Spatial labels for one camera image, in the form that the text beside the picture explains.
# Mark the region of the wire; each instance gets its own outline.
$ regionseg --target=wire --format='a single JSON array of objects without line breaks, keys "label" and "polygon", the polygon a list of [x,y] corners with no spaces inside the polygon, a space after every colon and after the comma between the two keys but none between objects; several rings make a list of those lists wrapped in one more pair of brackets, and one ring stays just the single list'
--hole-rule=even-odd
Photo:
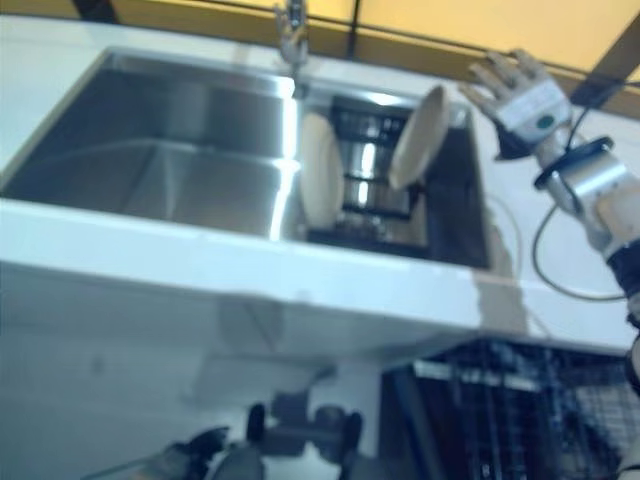
[{"label": "wire", "polygon": [[131,460],[126,463],[121,463],[119,465],[115,465],[113,467],[105,468],[104,470],[100,470],[99,472],[90,473],[89,475],[85,475],[80,480],[96,480],[97,478],[104,478],[114,473],[121,472],[123,470],[129,470],[130,468],[137,467],[138,465],[142,465],[149,461],[152,457],[144,457],[138,458],[137,460]]},{"label": "wire", "polygon": [[600,92],[600,94],[597,95],[591,101],[591,103],[589,103],[586,107],[584,107],[584,109],[582,110],[582,112],[578,116],[578,119],[576,120],[576,123],[574,123],[573,127],[571,127],[571,132],[569,133],[569,138],[567,140],[567,144],[564,147],[565,152],[568,152],[569,150],[571,150],[571,143],[573,142],[573,138],[576,136],[576,132],[578,131],[578,127],[580,127],[580,125],[584,121],[584,119],[587,116],[587,114],[593,108],[595,108],[600,102],[606,100],[607,98],[609,98],[610,95],[612,95],[617,90],[619,90],[619,89],[621,89],[623,87],[640,87],[640,82],[616,82],[613,85],[609,85],[609,87],[605,88],[602,92]]},{"label": "wire", "polygon": [[542,238],[542,233],[549,224],[551,217],[553,217],[553,214],[556,213],[557,210],[558,207],[556,205],[549,209],[545,217],[542,219],[542,222],[540,222],[540,225],[538,226],[538,229],[536,230],[536,233],[533,237],[533,246],[531,247],[531,263],[533,264],[533,269],[535,270],[535,272],[542,279],[542,281],[553,290],[577,300],[584,300],[587,302],[617,302],[619,300],[624,300],[626,298],[624,295],[589,295],[587,293],[570,290],[551,280],[549,276],[547,276],[547,274],[542,271],[542,268],[540,267],[540,260],[538,258],[540,250],[540,239]]}]

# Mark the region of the sink basin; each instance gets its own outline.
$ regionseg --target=sink basin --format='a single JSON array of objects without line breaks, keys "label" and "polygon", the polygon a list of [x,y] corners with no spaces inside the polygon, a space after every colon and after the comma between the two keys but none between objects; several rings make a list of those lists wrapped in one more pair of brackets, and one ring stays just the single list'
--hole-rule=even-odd
[{"label": "sink basin", "polygon": [[[335,98],[408,116],[418,99],[129,50],[106,51],[18,154],[5,198],[242,234],[486,266],[469,112],[451,128],[429,178],[426,214],[389,221],[381,241],[309,232],[296,161],[305,112]],[[348,149],[348,142],[341,141]]]}]

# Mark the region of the wire basket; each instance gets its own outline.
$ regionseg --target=wire basket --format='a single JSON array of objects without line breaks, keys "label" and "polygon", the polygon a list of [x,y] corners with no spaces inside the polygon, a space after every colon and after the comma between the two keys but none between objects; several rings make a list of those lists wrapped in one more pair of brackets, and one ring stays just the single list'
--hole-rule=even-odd
[{"label": "wire basket", "polygon": [[335,97],[331,124],[339,140],[394,149],[410,114],[406,108]]},{"label": "wire basket", "polygon": [[483,339],[414,371],[449,478],[610,479],[640,434],[621,357]]}]

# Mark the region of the white plate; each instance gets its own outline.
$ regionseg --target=white plate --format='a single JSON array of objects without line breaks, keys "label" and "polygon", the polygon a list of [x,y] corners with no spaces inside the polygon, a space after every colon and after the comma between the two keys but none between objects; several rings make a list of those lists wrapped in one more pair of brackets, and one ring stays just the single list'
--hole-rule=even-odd
[{"label": "white plate", "polygon": [[333,128],[321,115],[308,113],[300,137],[300,190],[311,228],[334,226],[344,199],[344,168]]},{"label": "white plate", "polygon": [[402,130],[389,169],[389,183],[401,189],[429,168],[449,129],[449,99],[443,86],[429,92]]}]

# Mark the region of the stainless steel sink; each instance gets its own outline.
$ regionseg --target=stainless steel sink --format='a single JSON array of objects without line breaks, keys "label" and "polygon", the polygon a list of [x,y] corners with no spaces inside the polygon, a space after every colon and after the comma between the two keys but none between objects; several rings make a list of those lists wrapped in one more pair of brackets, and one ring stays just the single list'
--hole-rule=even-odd
[{"label": "stainless steel sink", "polygon": [[[294,99],[290,78],[106,51],[12,162],[2,196],[372,249],[305,230],[300,120],[309,110],[329,116],[336,97],[392,104],[407,115],[417,99],[321,82],[302,90]],[[466,109],[454,109],[452,128],[471,134]],[[475,152],[464,155],[475,166]],[[428,215],[414,220],[410,229],[390,221],[386,243],[430,258]],[[373,249],[385,251],[385,241],[377,243]]]}]

